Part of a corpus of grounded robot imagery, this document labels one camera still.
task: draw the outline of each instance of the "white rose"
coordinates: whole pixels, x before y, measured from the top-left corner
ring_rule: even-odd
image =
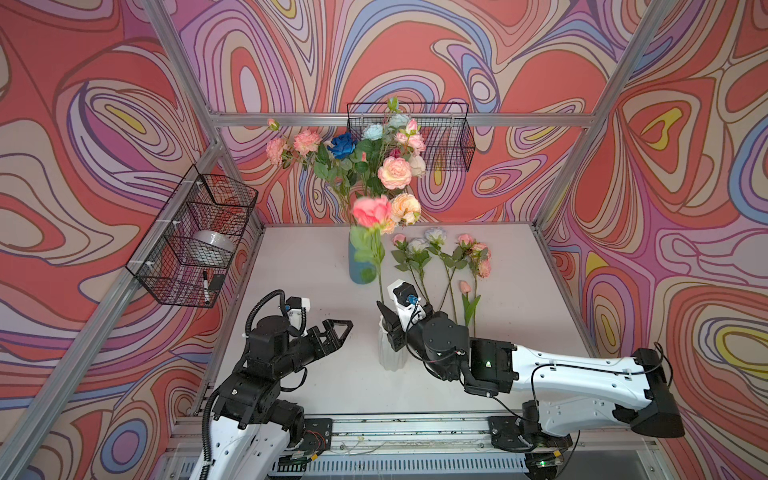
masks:
[[[411,155],[408,163],[411,166],[411,175],[414,177],[421,177],[427,171],[427,164],[424,163],[421,155]]]

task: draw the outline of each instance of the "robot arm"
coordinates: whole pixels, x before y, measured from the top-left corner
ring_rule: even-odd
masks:
[[[629,425],[641,435],[684,435],[661,359],[637,349],[620,359],[592,359],[539,352],[509,342],[477,339],[443,312],[421,306],[414,287],[402,280],[388,288],[396,313],[379,310],[392,348],[412,350],[441,380],[462,381],[465,392],[496,397],[500,392],[554,391],[578,396],[564,402],[531,400],[520,425],[529,434],[564,437],[579,429]]]

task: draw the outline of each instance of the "swirling pattern wall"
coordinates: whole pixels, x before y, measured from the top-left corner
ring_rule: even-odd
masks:
[[[603,355],[660,342],[680,478],[768,478],[768,8],[678,2],[548,219]]]
[[[472,111],[591,112],[634,32],[642,1],[221,0],[173,14],[217,111],[334,112],[347,102],[463,99]],[[468,173],[414,180],[424,221],[533,220],[578,134],[567,128],[473,131]],[[323,131],[326,137],[333,133]],[[260,191],[267,223],[341,221],[311,173],[266,162],[273,133],[223,131]]]
[[[205,147],[141,0],[0,2],[0,441]],[[136,295],[25,478],[148,477],[252,241],[213,310]]]

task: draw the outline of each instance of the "white table surface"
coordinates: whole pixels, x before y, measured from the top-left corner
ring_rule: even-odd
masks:
[[[399,228],[408,238],[419,237],[428,227]],[[470,233],[488,244],[492,252],[492,273],[478,281],[482,295],[478,305],[477,336],[505,340],[545,352],[587,356],[562,296],[538,249],[527,224],[445,226],[453,251],[460,233]],[[320,326],[324,319],[352,320],[354,327],[344,346],[308,366],[309,375],[300,389],[280,394],[281,399],[302,405],[308,415],[487,412],[501,409],[497,402],[464,393],[458,382],[442,382],[430,376],[417,360],[409,358],[397,372],[385,371],[378,359],[379,298],[377,281],[357,285],[349,279],[347,267],[348,227],[271,227],[266,229],[260,252],[237,315],[217,386],[232,372],[245,345],[242,336],[253,305],[275,289],[288,296],[310,298],[307,328]],[[389,235],[383,242],[387,256],[382,265],[386,286],[398,278],[409,281],[410,273],[394,268],[389,253],[394,250]],[[447,277],[442,262],[432,259],[426,266],[425,282],[430,299],[439,303]],[[458,280],[471,283],[468,269],[454,278],[458,315],[463,318]],[[452,316],[450,296],[443,310]],[[256,322],[278,314],[272,299],[257,315]],[[283,380],[283,386],[298,385],[301,373]],[[531,399],[530,390],[500,394],[512,409]],[[548,399],[541,394],[540,399]]]

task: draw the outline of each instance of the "wire basket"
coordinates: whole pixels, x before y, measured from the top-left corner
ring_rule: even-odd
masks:
[[[128,269],[158,303],[213,307],[256,202],[237,180],[198,174],[157,244]],[[216,244],[204,241],[211,234]]]
[[[400,106],[403,113],[419,123],[426,145],[422,158],[428,170],[469,171],[475,137],[467,122],[466,102],[412,102]],[[360,141],[369,125],[384,124],[390,115],[386,102],[348,103],[346,127],[353,140]]]

